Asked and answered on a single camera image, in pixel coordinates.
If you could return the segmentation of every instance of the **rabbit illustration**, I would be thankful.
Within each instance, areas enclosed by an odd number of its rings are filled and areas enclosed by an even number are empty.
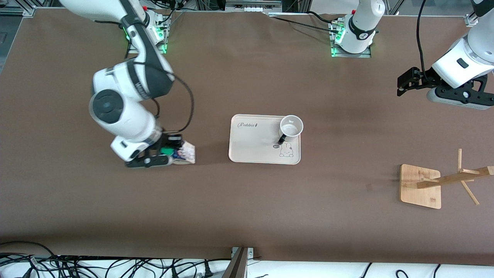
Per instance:
[[[280,156],[293,157],[293,149],[291,148],[291,143],[283,143],[281,145]]]

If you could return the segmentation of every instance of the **mug handle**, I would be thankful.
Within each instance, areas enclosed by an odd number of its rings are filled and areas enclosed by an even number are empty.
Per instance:
[[[285,142],[285,138],[286,138],[286,137],[287,137],[287,136],[286,136],[286,135],[284,135],[284,134],[283,134],[283,135],[281,135],[281,138],[278,140],[278,145],[283,144],[283,142]]]

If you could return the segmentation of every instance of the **green object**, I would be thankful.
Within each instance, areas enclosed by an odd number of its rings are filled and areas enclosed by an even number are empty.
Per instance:
[[[127,40],[130,41],[130,37],[127,34],[127,30],[125,30],[125,28],[124,28],[123,31],[125,32],[125,37],[127,38]]]
[[[161,148],[161,153],[165,155],[173,155],[174,152],[175,150],[172,148]]]

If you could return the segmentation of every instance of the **wooden base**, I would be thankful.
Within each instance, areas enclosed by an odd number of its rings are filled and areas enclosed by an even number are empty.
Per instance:
[[[400,200],[405,203],[440,209],[440,186],[417,189],[412,188],[414,185],[411,185],[423,181],[422,178],[436,179],[440,176],[441,173],[437,170],[402,164],[400,167]]]

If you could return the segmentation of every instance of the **black cable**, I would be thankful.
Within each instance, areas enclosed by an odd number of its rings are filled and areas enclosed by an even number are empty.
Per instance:
[[[314,28],[314,29],[328,31],[328,32],[335,33],[335,34],[338,33],[337,30],[330,30],[330,29],[326,29],[326,28],[316,27],[316,26],[312,26],[312,25],[309,25],[309,24],[305,24],[305,23],[301,23],[301,22],[296,22],[296,21],[291,21],[291,20],[284,19],[284,18],[279,18],[279,17],[273,17],[273,18],[276,18],[276,19],[279,19],[279,20],[283,20],[283,21],[286,21],[286,22],[295,23],[295,24],[302,25],[302,26],[307,26],[307,27]]]
[[[15,259],[10,259],[8,261],[3,261],[0,263],[0,267],[3,267],[3,266],[6,266],[8,264],[11,264],[11,263],[17,263],[17,262],[22,262],[23,260],[29,260],[29,255],[28,256],[23,256],[23,257],[20,257],[20,258],[15,258]]]
[[[121,278],[124,278],[125,274],[127,274],[130,270],[132,270],[133,268],[135,269],[136,265],[139,264],[137,263],[137,260],[136,260],[136,263],[131,266],[129,269],[127,269],[127,271],[125,271],[122,275],[120,275]]]
[[[369,270],[369,268],[371,267],[372,263],[369,263],[366,267],[366,270],[364,271],[364,274],[360,277],[360,278],[365,278],[365,276],[367,275],[367,271]]]
[[[231,261],[231,259],[212,259],[212,260],[207,260],[207,262],[209,262],[209,263],[210,262],[215,262],[215,261]],[[198,262],[198,263],[195,263],[195,264],[194,263],[185,263],[185,264],[193,264],[193,265],[190,266],[190,267],[187,267],[187,268],[182,269],[182,271],[178,272],[177,275],[180,275],[182,272],[184,272],[184,271],[186,271],[186,270],[188,270],[190,268],[197,267],[198,265],[203,264],[203,263],[204,262]]]
[[[204,278],[209,278],[213,276],[214,273],[211,271],[211,268],[209,267],[209,263],[207,260],[204,260]]]
[[[106,270],[106,272],[105,272],[105,278],[108,278],[108,272],[110,271],[110,268],[114,267],[113,265],[114,265],[114,264],[116,264],[117,262],[119,262],[119,261],[123,261],[123,260],[128,260],[128,261],[127,261],[127,262],[125,262],[125,263],[128,263],[128,262],[130,262],[130,261],[131,261],[131,259],[129,259],[129,258],[123,258],[123,259],[119,259],[119,260],[116,260],[116,261],[112,262],[112,263],[110,264],[110,266],[108,267],[108,269]]]
[[[29,264],[31,265],[31,269],[34,269],[36,271],[36,275],[38,275],[38,278],[41,278],[39,270],[36,268],[31,260],[29,260]]]
[[[46,268],[46,271],[48,271],[51,274],[51,276],[53,278],[55,278],[55,275],[53,274],[53,272],[51,272],[51,270],[46,265],[44,265],[44,264],[40,264],[40,265],[42,265],[44,268]]]
[[[170,268],[175,268],[175,263],[177,263],[178,261],[181,261],[182,259],[178,259],[177,261],[175,261],[175,259],[172,260],[171,262],[171,265],[165,270],[163,271],[163,273],[161,274],[161,276],[159,278],[163,278],[163,276],[165,276],[166,272],[170,269]]]
[[[130,43],[130,38],[129,38],[128,43],[127,43],[127,51],[125,52],[124,59],[127,59],[128,58],[128,53],[130,51],[130,45],[131,45],[131,43]]]
[[[120,23],[115,22],[115,21],[102,21],[102,20],[95,20],[94,22],[96,22],[96,23],[103,23],[103,24],[117,24],[117,25],[120,25]]]
[[[422,45],[420,44],[420,17],[422,16],[422,11],[424,10],[425,2],[427,0],[422,1],[422,5],[420,6],[420,10],[418,11],[418,17],[417,17],[417,46],[418,46],[418,53],[420,54],[420,66],[422,68],[422,73],[424,74],[424,78],[426,81],[431,82],[429,78],[427,77],[425,73],[425,66],[424,66],[424,53],[422,51]]]
[[[56,269],[51,269],[49,271],[50,272],[51,271],[59,271],[60,273],[63,273],[63,277],[65,277],[65,278],[72,278],[72,277],[74,277],[73,275],[69,275],[69,276],[65,275],[65,271],[71,271],[71,270],[73,270],[73,269],[72,268],[56,268]],[[86,276],[87,278],[94,278],[94,277],[91,277],[91,276],[89,276],[88,274],[86,274],[84,272],[80,272],[80,274]]]
[[[188,262],[188,263],[183,263],[182,265],[192,265],[191,267],[188,267],[182,271],[180,271],[179,273],[177,273],[177,271],[175,271],[175,268],[178,267],[178,266],[175,266],[174,268],[171,269],[171,278],[179,278],[178,275],[182,272],[184,272],[185,270],[189,269],[189,268],[192,268],[192,267],[195,267],[196,268],[196,275],[197,275],[197,265],[198,264],[194,264],[193,262]]]
[[[403,271],[403,270],[401,270],[401,269],[398,269],[398,270],[395,272],[396,278],[401,278],[401,277],[398,275],[398,273],[403,273],[403,274],[405,274],[405,277],[406,277],[406,278],[408,278],[407,273],[406,273],[406,272],[404,272],[404,271]]]
[[[216,3],[218,4],[218,8],[220,10],[225,10],[225,3],[223,2],[223,0],[217,0]]]
[[[165,9],[171,9],[171,10],[195,10],[195,9],[189,9],[189,8],[174,8],[174,7],[170,7],[170,6],[165,5],[165,4],[159,4],[158,1],[156,1],[156,0],[151,0],[151,2],[153,4],[155,4],[156,6],[158,6],[158,7],[165,8]]]
[[[79,271],[77,270],[77,256],[74,257],[74,272],[76,273],[77,278],[81,278],[81,275],[79,274]]]
[[[119,265],[112,266],[111,268],[115,268],[115,267],[122,266],[122,265],[124,265],[124,264],[126,264],[126,263],[128,263],[128,262],[130,262],[130,260],[128,260],[128,261],[126,261],[126,262],[123,262],[123,263],[121,263],[121,264],[119,264]],[[82,267],[84,267],[84,268],[98,268],[98,269],[104,269],[104,270],[109,269],[109,268],[104,268],[104,267],[93,267],[93,266],[91,266],[91,267],[90,267],[90,266],[82,266]]]
[[[24,275],[22,275],[22,278],[30,278],[31,277],[31,272],[33,271],[32,268],[29,268]]]
[[[141,266],[141,267],[142,267],[142,268],[144,268],[144,269],[147,269],[147,270],[151,271],[151,272],[153,273],[153,277],[154,277],[154,278],[156,278],[156,272],[154,272],[154,271],[153,271],[153,270],[151,270],[151,269],[148,269],[148,268],[147,268],[147,267],[145,267],[145,266]]]
[[[155,119],[158,119],[160,117],[160,104],[156,101],[155,98],[152,98],[151,100],[156,104],[156,115],[155,115]]]
[[[158,21],[158,24],[162,24],[162,23],[166,22],[167,20],[169,20],[169,19],[170,19],[170,17],[171,17],[171,15],[173,14],[173,12],[174,12],[174,11],[175,11],[175,10],[171,10],[171,12],[170,12],[170,14],[168,15],[168,17],[167,17],[167,18],[165,18],[165,19],[163,19],[162,21]]]
[[[41,243],[37,243],[37,242],[33,242],[33,241],[23,241],[23,240],[13,240],[13,241],[7,241],[7,242],[2,242],[0,243],[0,246],[1,245],[5,245],[5,244],[15,244],[15,243],[24,243],[24,244],[32,244],[32,245],[37,245],[39,247],[42,247],[44,250],[48,251],[48,253],[50,253],[50,255],[53,257],[53,258],[56,258],[57,256],[55,255],[55,253],[53,253],[48,247],[44,246],[43,244]]]
[[[289,11],[291,9],[291,7],[293,7],[293,5],[295,5],[295,3],[300,3],[300,2],[302,2],[302,0],[298,0],[298,1],[294,0],[293,3],[285,10],[285,12]]]
[[[186,128],[188,128],[189,125],[190,125],[190,122],[192,121],[192,118],[194,117],[194,109],[195,109],[194,93],[192,93],[192,90],[190,89],[189,85],[187,85],[187,83],[185,83],[185,81],[183,81],[181,78],[179,78],[178,76],[176,76],[174,73],[169,72],[167,70],[164,70],[162,68],[156,67],[156,66],[154,66],[152,64],[142,63],[142,62],[135,62],[135,61],[132,62],[132,63],[138,64],[138,65],[145,65],[145,66],[148,66],[148,67],[150,67],[152,69],[155,69],[157,71],[161,71],[163,73],[170,74],[171,76],[173,76],[176,80],[178,80],[185,87],[185,89],[189,93],[189,97],[190,97],[190,114],[189,114],[189,119],[187,120],[187,123],[185,124],[185,126],[183,128],[181,128],[181,129],[179,129],[177,131],[177,133],[182,132]]]
[[[433,278],[436,278],[436,272],[437,272],[437,270],[439,269],[440,266],[441,266],[441,264],[438,264],[436,266],[436,269],[434,269],[434,276],[433,276]]]
[[[69,264],[68,264],[67,262],[63,262],[63,263],[62,263],[62,267],[63,267],[63,269],[62,269],[62,273],[63,273],[63,275],[64,275],[65,277],[67,277],[67,276],[65,275],[65,271],[68,271],[68,272],[69,272],[68,277],[70,277],[70,278],[77,278],[77,276],[75,276],[75,275],[74,275],[74,273],[72,272],[72,271],[73,271],[73,269],[72,269],[71,267],[69,267]]]
[[[56,267],[56,269],[55,269],[55,270],[57,270],[57,269],[58,269],[58,270],[61,270],[61,272],[63,272],[63,273],[64,273],[64,276],[66,276],[66,275],[65,275],[65,272],[64,272],[65,270],[73,270],[73,271],[76,273],[76,275],[77,275],[77,276],[73,276],[73,275],[72,275],[72,273],[70,273],[69,277],[73,277],[73,278],[79,278],[79,277],[80,277],[80,276],[79,276],[79,274],[83,274],[83,275],[85,275],[86,277],[93,278],[93,277],[89,276],[88,274],[86,274],[86,273],[84,273],[84,272],[80,272],[77,268],[80,268],[80,269],[83,269],[83,270],[88,271],[89,273],[91,273],[91,274],[94,276],[94,278],[99,278],[99,276],[98,276],[95,272],[93,272],[93,271],[91,270],[91,268],[100,268],[100,269],[106,269],[106,270],[108,270],[108,271],[109,271],[109,269],[110,269],[110,268],[112,267],[112,265],[113,265],[113,264],[111,264],[109,268],[103,268],[103,267],[90,267],[90,266],[83,266],[83,265],[80,265],[79,263],[77,263],[77,260],[75,260],[74,262],[71,262],[71,261],[68,261],[68,260],[51,259],[51,258],[47,258],[47,259],[46,259],[46,258],[41,258],[41,259],[39,259],[39,261],[40,261],[40,262],[43,262],[43,261],[50,261],[50,264],[51,264],[51,261],[55,261],[56,263],[58,263],[58,262],[62,262],[62,266],[63,266],[63,267],[61,268],[61,267],[59,267],[59,266],[57,265],[57,266],[55,266],[55,267]]]
[[[150,265],[154,268],[158,268],[158,269],[165,269],[165,268],[169,268],[169,267],[166,267],[164,264],[163,264],[163,260],[160,259],[160,262],[161,262],[161,266],[157,266],[155,264],[152,264],[151,262],[147,262],[146,265]]]
[[[326,22],[326,23],[331,23],[331,20],[324,19],[324,18],[322,18],[320,15],[316,14],[316,13],[315,13],[315,12],[313,12],[313,11],[308,11],[308,12],[306,12],[306,13],[315,15],[315,16],[316,16],[319,20],[321,20],[321,21],[323,21],[323,22]]]
[[[145,268],[144,265],[151,261],[152,259],[146,259],[146,260],[141,260],[141,264],[139,266],[136,266],[135,270],[130,274],[129,278],[134,278],[134,275],[136,274],[137,270],[139,270],[139,268]]]

